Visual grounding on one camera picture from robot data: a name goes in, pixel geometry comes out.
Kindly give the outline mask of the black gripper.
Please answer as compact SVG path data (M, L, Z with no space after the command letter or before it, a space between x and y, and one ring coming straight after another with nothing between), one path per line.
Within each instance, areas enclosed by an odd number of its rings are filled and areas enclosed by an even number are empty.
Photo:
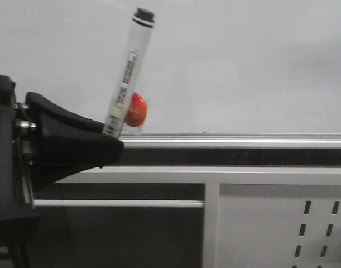
M68 111L43 95L28 92L30 117L39 123L38 168L32 179L39 192L70 175L115 164L124 149L121 140L102 133L104 123ZM0 261L13 267L30 267L25 245L39 221L35 209L22 139L31 124L16 118L15 83L0 75Z

